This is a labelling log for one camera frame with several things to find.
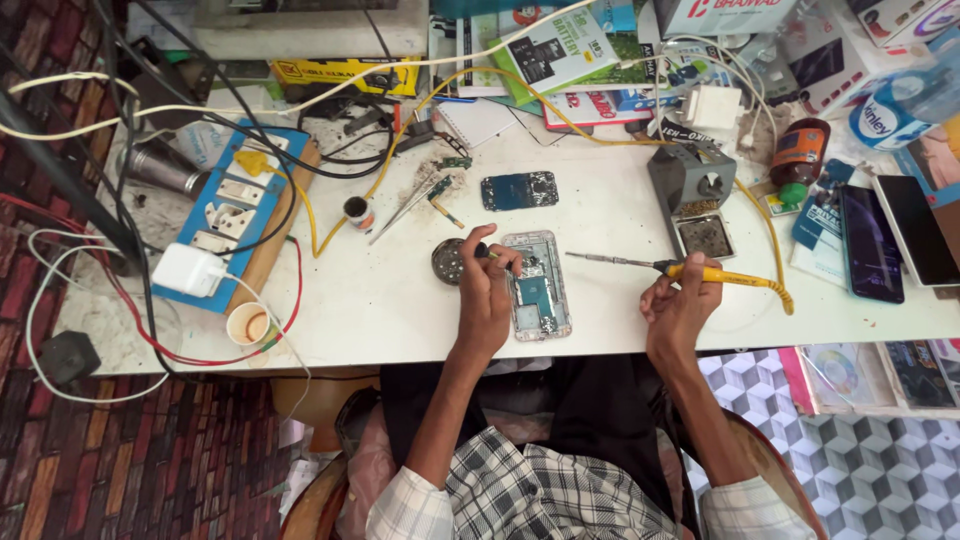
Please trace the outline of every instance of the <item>white charger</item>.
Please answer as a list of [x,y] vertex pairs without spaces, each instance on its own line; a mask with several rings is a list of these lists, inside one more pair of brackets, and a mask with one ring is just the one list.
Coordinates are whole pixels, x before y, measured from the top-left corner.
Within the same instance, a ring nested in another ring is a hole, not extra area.
[[680,109],[680,123],[694,130],[729,130],[743,111],[740,88],[696,85]]
[[213,294],[227,272],[227,262],[212,253],[173,243],[167,246],[151,279],[183,294],[204,298]]

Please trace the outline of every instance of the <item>checkered shirt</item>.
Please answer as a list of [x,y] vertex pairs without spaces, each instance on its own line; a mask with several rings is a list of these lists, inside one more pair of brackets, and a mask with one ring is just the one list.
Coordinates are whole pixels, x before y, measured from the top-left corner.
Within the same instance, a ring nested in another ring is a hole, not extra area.
[[[815,539],[762,478],[707,491],[705,537]],[[438,490],[403,467],[376,500],[367,538],[659,539],[683,534],[623,470],[527,444],[493,427],[457,449]]]

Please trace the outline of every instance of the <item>workbench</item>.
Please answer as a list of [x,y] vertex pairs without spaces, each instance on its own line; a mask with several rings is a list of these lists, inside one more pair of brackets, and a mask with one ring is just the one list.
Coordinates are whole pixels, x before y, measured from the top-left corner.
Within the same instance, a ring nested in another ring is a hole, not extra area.
[[[541,123],[528,118],[527,125]],[[829,158],[851,164],[868,161],[879,174],[898,174],[889,155],[872,153],[850,139],[844,122],[834,123]],[[341,146],[333,128],[316,128],[322,150]],[[122,131],[113,142],[108,163],[122,144]],[[540,141],[557,138],[540,130]],[[370,155],[382,148],[377,135],[344,152],[346,157]],[[626,139],[622,127],[597,127],[595,136]],[[303,295],[300,314],[289,339],[267,354],[220,368],[180,365],[183,371],[217,369],[289,369],[298,364],[289,347],[296,347],[311,367],[441,361],[456,337],[459,292],[443,284],[430,266],[430,255],[441,241],[465,237],[469,229],[496,223],[496,242],[506,233],[552,231],[560,252],[574,251],[658,260],[675,254],[667,236],[647,172],[656,146],[599,146],[576,135],[547,145],[537,142],[522,125],[495,137],[471,152],[469,170],[446,169],[453,187],[443,205],[467,228],[452,225],[425,200],[373,246],[371,235],[344,226],[320,258],[310,255],[306,212],[300,211],[291,234],[303,249]],[[374,230],[386,223],[422,182],[432,161],[456,154],[440,141],[422,145],[393,160],[379,191],[372,198],[377,214]],[[331,170],[347,170],[343,167]],[[487,176],[551,171],[560,202],[555,207],[490,212],[483,209],[480,181]],[[317,213],[318,236],[342,216],[347,197],[362,195],[376,175],[359,180],[317,177],[309,195]],[[133,199],[147,199],[134,205]],[[149,187],[129,186],[133,217],[146,241],[165,246],[176,236],[189,202]],[[733,272],[776,277],[770,234],[746,195],[735,192],[722,207],[737,255],[724,261]],[[769,289],[726,285],[723,304],[707,321],[699,350],[793,346],[810,343],[956,337],[960,335],[960,303],[941,301],[933,289],[920,288],[904,277],[906,302],[900,306],[859,300],[847,290],[798,271],[789,265],[793,251],[792,217],[774,218],[783,251],[786,288],[796,302],[796,314],[783,313]],[[640,293],[657,277],[650,269],[562,258],[561,268],[573,332],[569,337],[522,343],[511,337],[496,357],[572,356],[635,353],[646,349],[647,324],[637,311]],[[297,256],[286,242],[262,297],[285,321],[297,292]],[[96,290],[108,290],[102,271],[84,256],[74,275]],[[131,292],[139,278],[124,279]],[[142,298],[137,299],[142,305]],[[247,352],[225,332],[226,315],[158,302],[159,340],[185,356],[229,359]],[[158,373],[161,367],[149,346],[137,335],[128,311],[115,297],[98,297],[70,287],[57,331],[90,334],[103,361],[98,375]]]

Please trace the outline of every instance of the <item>plastic bottle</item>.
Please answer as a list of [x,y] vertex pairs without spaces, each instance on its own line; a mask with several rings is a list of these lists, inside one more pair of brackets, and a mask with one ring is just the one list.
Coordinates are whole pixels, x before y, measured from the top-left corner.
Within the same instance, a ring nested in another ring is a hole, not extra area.
[[911,69],[881,86],[850,115],[861,142],[894,151],[960,112],[960,39],[931,47],[937,63]]
[[830,125],[819,118],[804,118],[790,124],[777,141],[776,154],[770,164],[770,181],[778,187],[816,182],[829,140]]

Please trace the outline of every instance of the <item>black trousers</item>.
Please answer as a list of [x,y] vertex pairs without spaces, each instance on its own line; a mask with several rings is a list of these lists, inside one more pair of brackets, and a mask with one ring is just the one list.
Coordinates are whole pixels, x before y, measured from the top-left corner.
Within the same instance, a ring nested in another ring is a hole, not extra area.
[[[440,363],[385,365],[380,369],[384,417],[397,465],[406,462],[442,369]],[[595,457],[620,467],[673,518],[656,432],[656,427],[670,416],[669,406],[663,407],[662,380],[646,355],[556,358],[547,372],[555,416],[550,438],[536,444],[560,454]],[[486,427],[474,392],[457,446]]]

